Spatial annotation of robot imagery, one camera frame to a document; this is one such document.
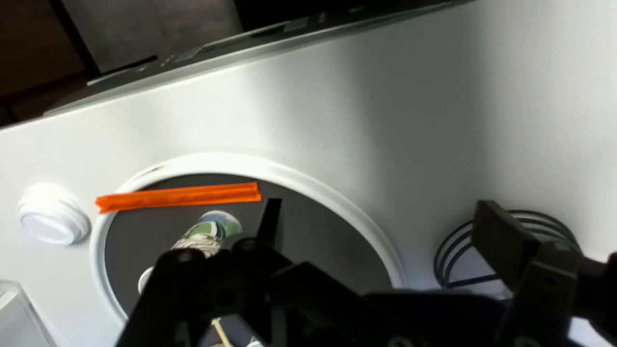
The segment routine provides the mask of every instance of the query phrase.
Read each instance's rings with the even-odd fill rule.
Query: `black cable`
[[[509,209],[509,213],[519,223],[523,223],[523,227],[528,229],[530,232],[552,236],[555,240],[563,240],[563,242],[571,244],[577,252],[582,252],[575,232],[559,219],[555,219],[548,213],[542,213],[542,211],[534,211],[534,209]],[[463,284],[474,284],[474,283],[500,279],[494,273],[457,279],[457,281],[449,279],[459,257],[473,248],[473,240],[471,240],[473,221],[474,219],[469,219],[469,221],[461,223],[459,227],[455,227],[438,246],[438,252],[434,256],[434,275],[442,286],[463,286]]]

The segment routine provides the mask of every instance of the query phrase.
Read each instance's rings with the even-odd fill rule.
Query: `orange plastic tab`
[[[97,198],[102,213],[141,207],[199,205],[199,203],[243,203],[260,202],[257,180],[233,184],[199,184],[181,188],[152,188],[137,192],[104,194]]]

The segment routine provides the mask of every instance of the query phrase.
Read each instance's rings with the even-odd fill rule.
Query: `black plastic part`
[[[500,344],[565,344],[581,256],[544,242],[525,267],[498,333]]]
[[[517,288],[527,261],[540,248],[540,240],[492,200],[476,205],[473,242],[509,288]]]

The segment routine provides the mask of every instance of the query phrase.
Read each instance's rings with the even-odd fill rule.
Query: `dark background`
[[[0,126],[87,80],[243,30],[361,0],[2,0]]]

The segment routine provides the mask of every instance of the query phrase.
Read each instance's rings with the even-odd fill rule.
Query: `white knob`
[[[87,213],[64,186],[37,182],[18,203],[19,225],[31,236],[48,244],[73,244],[91,230]]]

